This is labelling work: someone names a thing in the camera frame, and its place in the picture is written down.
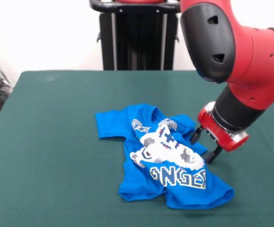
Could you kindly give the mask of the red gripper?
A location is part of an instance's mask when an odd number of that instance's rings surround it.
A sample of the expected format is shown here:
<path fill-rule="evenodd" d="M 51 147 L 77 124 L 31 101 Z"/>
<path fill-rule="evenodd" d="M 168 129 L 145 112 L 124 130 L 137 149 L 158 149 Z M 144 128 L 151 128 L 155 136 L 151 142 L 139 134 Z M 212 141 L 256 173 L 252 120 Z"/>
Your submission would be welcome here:
<path fill-rule="evenodd" d="M 230 132 L 220 126 L 213 118 L 212 110 L 215 106 L 215 101 L 209 102 L 199 113 L 198 121 L 200 126 L 194 131 L 190 138 L 190 144 L 194 145 L 200 138 L 202 131 L 205 129 L 217 142 L 215 150 L 209 152 L 205 158 L 205 162 L 211 164 L 214 159 L 224 149 L 227 152 L 232 152 L 244 145 L 249 139 L 249 135 L 245 130 L 241 132 Z"/>

